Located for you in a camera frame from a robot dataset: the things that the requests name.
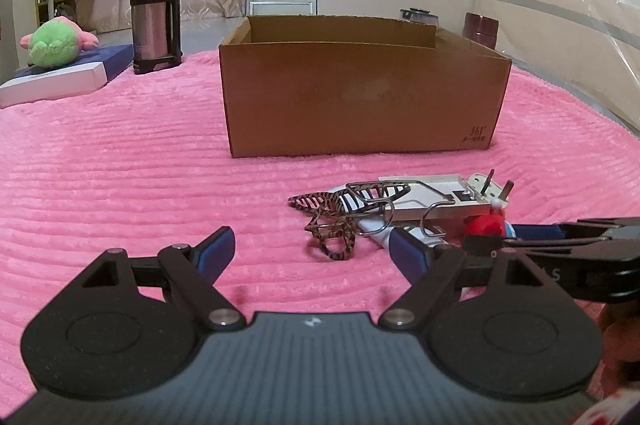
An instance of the bed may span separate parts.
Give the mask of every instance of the bed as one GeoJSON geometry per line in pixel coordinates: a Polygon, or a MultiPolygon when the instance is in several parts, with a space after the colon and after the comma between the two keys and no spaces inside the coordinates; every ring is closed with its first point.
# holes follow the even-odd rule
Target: bed
{"type": "MultiPolygon", "coordinates": [[[[233,160],[216,51],[153,76],[127,70],[91,95],[14,106],[0,122],[0,415],[33,392],[22,329],[110,247],[150,255],[230,225],[236,257],[216,287],[248,318],[256,310],[376,318],[408,287],[388,253],[362,238],[353,259],[329,261],[287,197],[378,176],[495,168],[499,183],[515,182],[512,222],[639,211],[635,135],[517,67],[485,151],[233,160]]],[[[600,309],[582,306],[593,317],[600,309]]]]}

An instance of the brown cardboard box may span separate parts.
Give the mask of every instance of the brown cardboard box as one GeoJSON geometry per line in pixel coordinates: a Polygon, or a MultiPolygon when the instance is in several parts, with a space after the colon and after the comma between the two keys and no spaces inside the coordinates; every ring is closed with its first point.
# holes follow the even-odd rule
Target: brown cardboard box
{"type": "Polygon", "coordinates": [[[511,61],[435,26],[248,17],[220,46],[231,155],[488,147],[511,61]]]}

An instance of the blue box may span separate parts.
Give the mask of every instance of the blue box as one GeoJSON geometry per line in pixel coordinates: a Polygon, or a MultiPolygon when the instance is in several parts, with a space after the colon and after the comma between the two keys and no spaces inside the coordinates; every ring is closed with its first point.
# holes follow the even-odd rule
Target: blue box
{"type": "MultiPolygon", "coordinates": [[[[130,63],[133,62],[133,44],[105,46],[103,48],[96,48],[95,50],[81,51],[76,60],[57,69],[61,70],[91,62],[102,63],[107,75],[107,81],[110,82],[127,69],[130,63]]],[[[18,77],[40,75],[49,71],[51,71],[51,69],[44,69],[39,66],[29,66],[28,68],[19,70],[14,75],[14,79],[18,77]]]]}

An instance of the stuffed animal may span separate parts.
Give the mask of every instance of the stuffed animal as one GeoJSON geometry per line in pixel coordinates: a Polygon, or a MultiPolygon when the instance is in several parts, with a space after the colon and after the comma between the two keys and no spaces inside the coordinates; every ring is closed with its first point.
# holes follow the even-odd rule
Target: stuffed animal
{"type": "Polygon", "coordinates": [[[48,20],[31,35],[20,39],[29,59],[41,68],[58,68],[73,62],[81,50],[98,47],[98,38],[66,17],[48,20]]]}

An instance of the red ball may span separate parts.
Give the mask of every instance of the red ball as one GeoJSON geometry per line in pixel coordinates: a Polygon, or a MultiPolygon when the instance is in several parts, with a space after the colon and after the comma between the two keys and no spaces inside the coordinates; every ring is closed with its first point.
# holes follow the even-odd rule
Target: red ball
{"type": "Polygon", "coordinates": [[[478,215],[466,225],[465,235],[500,235],[507,237],[504,217],[499,214],[478,215]]]}

